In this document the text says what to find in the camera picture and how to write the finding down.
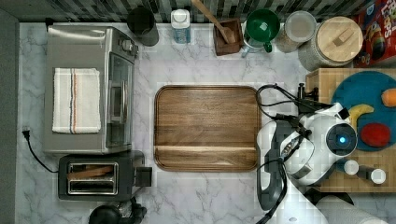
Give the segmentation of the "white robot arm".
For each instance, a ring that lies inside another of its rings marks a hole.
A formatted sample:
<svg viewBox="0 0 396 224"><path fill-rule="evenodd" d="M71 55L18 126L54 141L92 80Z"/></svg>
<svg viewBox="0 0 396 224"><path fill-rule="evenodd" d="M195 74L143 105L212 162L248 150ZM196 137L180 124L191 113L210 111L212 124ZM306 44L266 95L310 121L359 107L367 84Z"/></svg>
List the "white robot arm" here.
<svg viewBox="0 0 396 224"><path fill-rule="evenodd" d="M264 212L256 224L328 224L300 188L320 183L357 143L348 110L338 103L266 123L256 137L257 196Z"/></svg>

